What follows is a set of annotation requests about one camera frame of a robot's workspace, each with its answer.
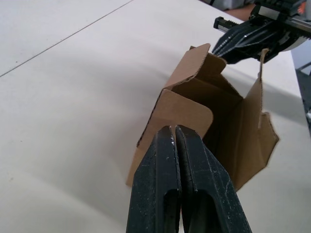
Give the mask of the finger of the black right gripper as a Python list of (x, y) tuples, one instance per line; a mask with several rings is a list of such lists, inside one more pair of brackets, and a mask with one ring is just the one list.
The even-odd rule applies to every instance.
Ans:
[(244, 22), (229, 29), (216, 43), (212, 53), (222, 58), (251, 58), (258, 56), (276, 39), (271, 22)]
[[(268, 49), (268, 57), (264, 59), (264, 62), (268, 62), (276, 55), (278, 55), (281, 51), (286, 50), (293, 44), (293, 34), (290, 32), (286, 32), (284, 30), (276, 30), (276, 39), (272, 41), (269, 45)], [(260, 59), (260, 54), (254, 58), (256, 60)], [(241, 60), (245, 60), (247, 58), (224, 58), (228, 64), (236, 64)]]

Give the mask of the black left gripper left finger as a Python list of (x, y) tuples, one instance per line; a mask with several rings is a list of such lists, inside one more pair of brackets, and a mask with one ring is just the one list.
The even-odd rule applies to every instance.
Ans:
[(181, 179), (170, 126), (153, 137), (133, 179), (128, 233), (176, 233), (181, 210)]

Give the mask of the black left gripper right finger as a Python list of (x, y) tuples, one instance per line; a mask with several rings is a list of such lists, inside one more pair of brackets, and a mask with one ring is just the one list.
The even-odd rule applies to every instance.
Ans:
[(196, 131), (178, 125), (176, 147), (186, 233), (250, 233), (228, 172)]

